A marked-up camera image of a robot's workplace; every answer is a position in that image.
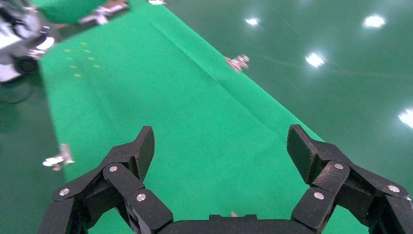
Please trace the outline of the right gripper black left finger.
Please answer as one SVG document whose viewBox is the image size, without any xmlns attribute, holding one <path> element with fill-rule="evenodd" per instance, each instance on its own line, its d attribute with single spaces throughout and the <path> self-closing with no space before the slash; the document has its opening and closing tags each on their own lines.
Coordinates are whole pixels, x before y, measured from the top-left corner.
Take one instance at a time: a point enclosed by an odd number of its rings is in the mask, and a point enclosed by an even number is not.
<svg viewBox="0 0 413 234">
<path fill-rule="evenodd" d="M 56 189 L 38 232 L 86 234 L 105 212 L 115 209 L 134 233 L 159 233 L 173 215 L 143 182 L 154 148 L 150 126 L 132 142 L 113 147 L 95 169 Z"/>
</svg>

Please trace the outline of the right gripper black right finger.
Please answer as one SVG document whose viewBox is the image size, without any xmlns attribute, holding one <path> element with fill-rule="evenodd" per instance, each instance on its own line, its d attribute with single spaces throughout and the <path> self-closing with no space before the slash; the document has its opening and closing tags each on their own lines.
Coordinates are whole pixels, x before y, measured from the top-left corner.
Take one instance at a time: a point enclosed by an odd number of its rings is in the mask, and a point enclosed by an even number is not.
<svg viewBox="0 0 413 234">
<path fill-rule="evenodd" d="M 336 145 L 289 127 L 287 151 L 309 189 L 291 219 L 320 234 L 335 208 L 347 209 L 371 234 L 410 234 L 413 202 L 401 185 L 354 164 Z"/>
</svg>

